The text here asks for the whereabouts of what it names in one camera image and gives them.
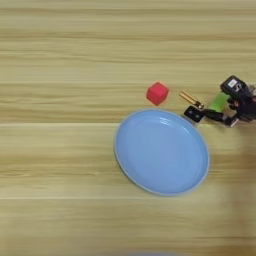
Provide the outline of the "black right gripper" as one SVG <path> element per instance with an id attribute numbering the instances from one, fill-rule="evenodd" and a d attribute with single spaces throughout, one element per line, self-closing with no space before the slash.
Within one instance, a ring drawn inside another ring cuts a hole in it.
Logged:
<path id="1" fill-rule="evenodd" d="M 239 120 L 244 122 L 256 120 L 256 96 L 247 97 L 244 101 L 231 99 L 229 101 L 229 107 L 236 112 L 232 117 L 214 110 L 204 110 L 204 115 L 228 127 L 234 126 Z"/>

